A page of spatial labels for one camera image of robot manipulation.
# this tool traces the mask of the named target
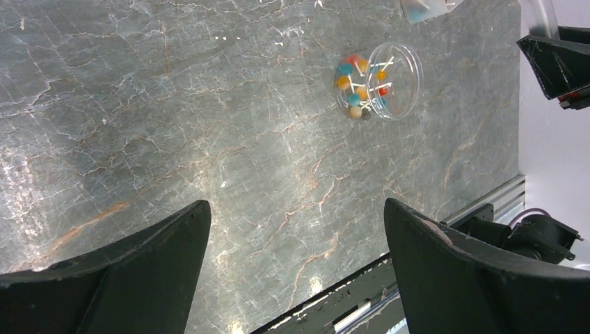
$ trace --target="jar lid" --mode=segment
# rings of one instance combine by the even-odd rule
[[[416,104],[422,83],[422,64],[416,53],[405,45],[383,43],[369,57],[365,86],[375,113],[398,120]]]

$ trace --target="black bracket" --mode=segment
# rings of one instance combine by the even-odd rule
[[[516,44],[548,100],[563,109],[590,106],[590,29],[559,27],[560,40],[528,35]]]

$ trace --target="clear plastic jar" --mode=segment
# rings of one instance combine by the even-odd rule
[[[383,43],[373,51],[347,56],[336,69],[336,100],[349,118],[368,120],[373,114],[398,120],[418,99],[422,64],[405,45]]]

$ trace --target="plastic container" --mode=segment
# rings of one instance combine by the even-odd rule
[[[347,117],[398,120],[418,100],[422,64],[410,47],[388,42],[347,56],[334,80],[336,101]]]
[[[463,0],[401,0],[401,7],[410,23],[421,22],[450,13]]]

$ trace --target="gray marble surface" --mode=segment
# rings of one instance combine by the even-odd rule
[[[0,273],[206,199],[186,331],[247,333],[386,252],[387,197],[444,218],[517,174],[519,28],[516,0],[0,1]],[[422,104],[349,120],[334,67],[385,41]]]

